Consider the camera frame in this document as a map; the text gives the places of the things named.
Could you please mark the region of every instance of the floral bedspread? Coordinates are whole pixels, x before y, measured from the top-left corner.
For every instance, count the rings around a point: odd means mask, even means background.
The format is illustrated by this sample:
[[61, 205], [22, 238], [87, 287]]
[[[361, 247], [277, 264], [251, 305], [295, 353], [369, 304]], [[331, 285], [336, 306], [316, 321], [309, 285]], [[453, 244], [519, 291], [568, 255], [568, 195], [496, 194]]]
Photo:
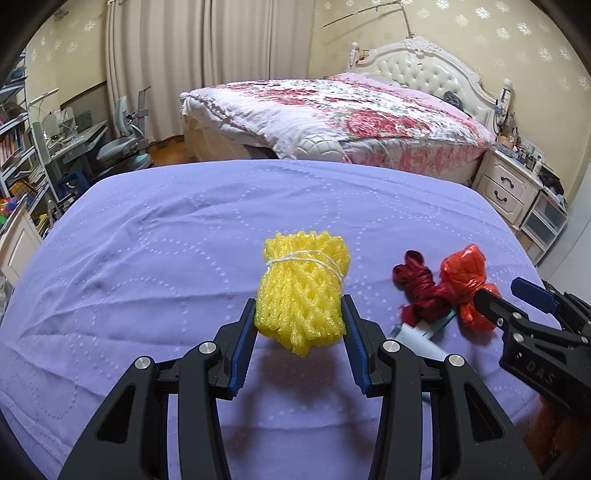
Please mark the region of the floral bedspread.
[[181, 99], [184, 114], [241, 143], [270, 147], [279, 158], [297, 158], [301, 140], [318, 135], [341, 145], [343, 162], [438, 176], [476, 159], [493, 140], [434, 96], [350, 73], [230, 83]]

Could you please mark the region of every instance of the white tufted headboard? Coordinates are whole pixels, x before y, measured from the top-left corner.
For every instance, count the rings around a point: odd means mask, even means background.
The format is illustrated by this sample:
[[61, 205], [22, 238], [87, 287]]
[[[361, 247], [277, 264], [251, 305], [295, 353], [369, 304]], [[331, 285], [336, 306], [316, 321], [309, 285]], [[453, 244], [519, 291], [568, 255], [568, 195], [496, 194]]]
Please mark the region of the white tufted headboard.
[[353, 43], [349, 71], [375, 80], [394, 80], [439, 98], [453, 92], [467, 113], [493, 130], [496, 99], [482, 88], [480, 76], [424, 37], [405, 38], [372, 49], [366, 57], [359, 56], [359, 44]]

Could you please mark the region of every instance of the bundle of yellow foam netting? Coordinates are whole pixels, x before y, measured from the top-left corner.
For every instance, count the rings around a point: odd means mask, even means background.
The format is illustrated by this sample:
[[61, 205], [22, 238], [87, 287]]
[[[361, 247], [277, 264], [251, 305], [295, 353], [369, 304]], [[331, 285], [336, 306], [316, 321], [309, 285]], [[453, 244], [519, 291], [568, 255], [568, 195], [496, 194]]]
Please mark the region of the bundle of yellow foam netting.
[[265, 241], [267, 271], [256, 300], [255, 325], [299, 356], [336, 343], [345, 333], [340, 311], [349, 250], [328, 232], [299, 232]]

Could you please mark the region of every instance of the drawer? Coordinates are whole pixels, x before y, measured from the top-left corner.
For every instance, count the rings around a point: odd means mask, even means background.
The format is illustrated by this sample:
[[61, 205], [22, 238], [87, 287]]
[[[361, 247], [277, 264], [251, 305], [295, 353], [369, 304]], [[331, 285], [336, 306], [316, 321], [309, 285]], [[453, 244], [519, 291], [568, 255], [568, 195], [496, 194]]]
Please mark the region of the drawer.
[[518, 172], [508, 167], [494, 155], [485, 175], [497, 182], [520, 201], [523, 201], [532, 188], [530, 181], [523, 178]]
[[485, 176], [482, 179], [478, 192], [511, 223], [515, 223], [524, 208], [519, 200], [489, 177]]

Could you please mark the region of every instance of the wooden floor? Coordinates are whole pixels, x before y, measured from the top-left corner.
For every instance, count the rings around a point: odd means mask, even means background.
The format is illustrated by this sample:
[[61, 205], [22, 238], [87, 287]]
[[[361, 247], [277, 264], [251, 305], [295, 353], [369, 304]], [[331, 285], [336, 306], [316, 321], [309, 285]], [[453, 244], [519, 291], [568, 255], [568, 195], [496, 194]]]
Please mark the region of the wooden floor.
[[148, 148], [148, 153], [154, 160], [154, 167], [179, 165], [197, 161], [194, 157], [190, 156], [183, 137], [174, 137], [154, 144]]

